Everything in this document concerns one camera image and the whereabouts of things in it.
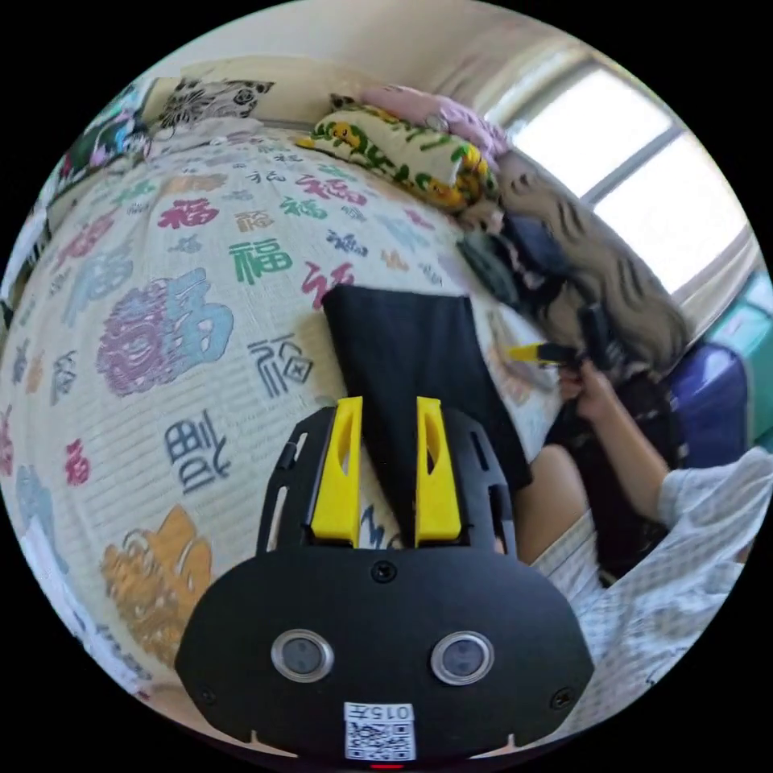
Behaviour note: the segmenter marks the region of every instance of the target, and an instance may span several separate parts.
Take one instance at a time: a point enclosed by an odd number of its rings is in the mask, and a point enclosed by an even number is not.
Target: floral pillow
[[[183,78],[159,115],[158,126],[170,129],[202,118],[247,118],[274,81],[202,81]]]

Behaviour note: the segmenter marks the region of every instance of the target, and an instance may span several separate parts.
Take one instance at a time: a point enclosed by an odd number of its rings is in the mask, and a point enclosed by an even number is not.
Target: window
[[[671,293],[747,226],[699,142],[600,65],[579,69],[516,118],[514,145],[591,206]]]

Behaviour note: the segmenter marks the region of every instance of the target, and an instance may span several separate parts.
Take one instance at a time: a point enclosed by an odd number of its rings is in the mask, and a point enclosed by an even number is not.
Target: bed
[[[197,600],[254,554],[291,430],[345,396],[320,310],[331,287],[469,294],[529,459],[558,410],[554,390],[502,366],[456,221],[296,146],[297,118],[234,119],[94,182],[45,247],[2,355],[0,485],[22,549],[71,632],[152,705],[179,685]],[[399,548],[367,458],[361,507],[360,546]]]

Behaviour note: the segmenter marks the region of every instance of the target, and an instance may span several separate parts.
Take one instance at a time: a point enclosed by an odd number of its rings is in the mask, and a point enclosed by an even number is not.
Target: checkered clothing
[[[725,467],[676,470],[659,503],[671,533],[610,588],[597,579],[590,514],[535,562],[572,604],[596,671],[564,724],[532,746],[609,719],[673,668],[732,590],[743,569],[735,557],[757,534],[771,494],[773,456],[762,449]]]

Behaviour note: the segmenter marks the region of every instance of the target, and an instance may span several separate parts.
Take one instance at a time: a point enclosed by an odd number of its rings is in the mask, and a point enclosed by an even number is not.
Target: screw
[[[210,690],[209,687],[200,688],[199,697],[207,706],[213,705],[216,700],[215,693],[212,692],[212,690]]]
[[[376,561],[370,570],[370,576],[376,582],[392,582],[397,577],[397,568],[390,561]]]
[[[553,711],[561,711],[574,701],[574,690],[571,687],[560,689],[551,699],[550,708]]]

